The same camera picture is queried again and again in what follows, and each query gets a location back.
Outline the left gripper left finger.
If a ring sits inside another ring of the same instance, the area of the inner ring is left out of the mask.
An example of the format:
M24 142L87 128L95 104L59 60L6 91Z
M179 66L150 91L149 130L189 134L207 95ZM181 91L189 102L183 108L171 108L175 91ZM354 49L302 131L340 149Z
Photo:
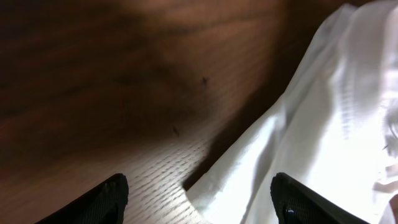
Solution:
M37 224L122 224L128 203L125 175L112 175Z

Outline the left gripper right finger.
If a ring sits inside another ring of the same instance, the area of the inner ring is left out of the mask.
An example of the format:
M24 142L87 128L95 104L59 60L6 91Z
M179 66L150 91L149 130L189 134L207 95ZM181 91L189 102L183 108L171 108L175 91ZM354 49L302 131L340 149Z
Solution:
M272 178L270 190L279 224L368 224L286 173Z

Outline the white t-shirt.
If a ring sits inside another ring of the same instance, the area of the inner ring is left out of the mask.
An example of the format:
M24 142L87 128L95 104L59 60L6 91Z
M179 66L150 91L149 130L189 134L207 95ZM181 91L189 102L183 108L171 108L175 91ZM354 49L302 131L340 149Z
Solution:
M328 17L285 92L186 195L211 223L276 223L279 172L366 222L395 222L396 1Z

